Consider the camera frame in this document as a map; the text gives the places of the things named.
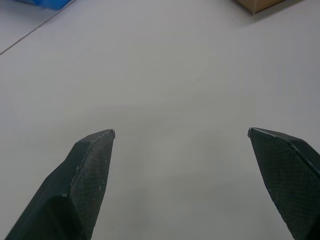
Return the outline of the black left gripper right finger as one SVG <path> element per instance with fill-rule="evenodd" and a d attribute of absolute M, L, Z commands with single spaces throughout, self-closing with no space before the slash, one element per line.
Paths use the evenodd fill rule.
<path fill-rule="evenodd" d="M 295 240 L 320 238 L 320 155 L 304 140 L 251 127 L 264 185 Z"/>

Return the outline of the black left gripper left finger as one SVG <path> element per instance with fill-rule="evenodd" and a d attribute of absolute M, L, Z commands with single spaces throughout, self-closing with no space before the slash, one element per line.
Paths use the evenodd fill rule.
<path fill-rule="evenodd" d="M 107 187 L 115 136 L 113 129 L 106 129 L 76 142 L 6 239 L 90 240 Z"/>

